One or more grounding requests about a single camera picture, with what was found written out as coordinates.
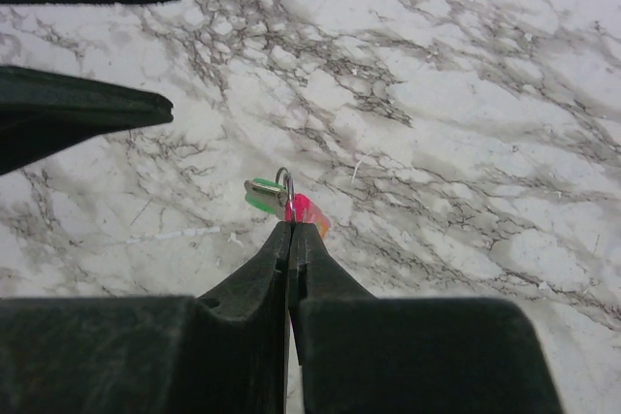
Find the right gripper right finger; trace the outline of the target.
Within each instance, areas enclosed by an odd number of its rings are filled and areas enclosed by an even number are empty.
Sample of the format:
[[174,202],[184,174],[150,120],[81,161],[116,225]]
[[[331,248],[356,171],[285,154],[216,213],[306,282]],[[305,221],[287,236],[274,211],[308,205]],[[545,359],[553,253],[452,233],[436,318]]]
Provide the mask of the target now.
[[559,413],[535,329],[492,298],[377,298],[309,224],[289,305],[309,413]]

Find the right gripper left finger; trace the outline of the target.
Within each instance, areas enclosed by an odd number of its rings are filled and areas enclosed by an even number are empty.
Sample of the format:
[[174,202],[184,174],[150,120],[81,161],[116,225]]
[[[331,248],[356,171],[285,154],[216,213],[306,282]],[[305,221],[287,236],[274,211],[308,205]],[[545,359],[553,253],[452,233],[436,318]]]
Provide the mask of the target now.
[[281,413],[291,228],[200,297],[1,302],[5,413]]

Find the pink key tag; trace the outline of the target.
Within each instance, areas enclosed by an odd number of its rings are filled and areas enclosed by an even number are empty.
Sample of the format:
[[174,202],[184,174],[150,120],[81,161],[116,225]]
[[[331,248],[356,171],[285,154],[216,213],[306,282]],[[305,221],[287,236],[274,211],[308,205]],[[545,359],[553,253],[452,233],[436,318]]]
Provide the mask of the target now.
[[331,229],[331,222],[324,212],[306,195],[301,193],[297,193],[294,196],[292,207],[290,205],[286,206],[284,220],[286,222],[312,224],[316,227],[322,239],[326,237]]

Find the metal keyring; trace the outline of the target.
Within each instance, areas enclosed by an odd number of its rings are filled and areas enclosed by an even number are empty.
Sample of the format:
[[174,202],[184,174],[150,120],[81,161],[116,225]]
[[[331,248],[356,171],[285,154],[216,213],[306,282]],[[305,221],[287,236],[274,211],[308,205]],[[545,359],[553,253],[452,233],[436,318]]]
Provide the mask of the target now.
[[280,167],[276,174],[276,183],[281,184],[286,192],[286,206],[291,213],[295,211],[295,188],[292,173],[286,167]]

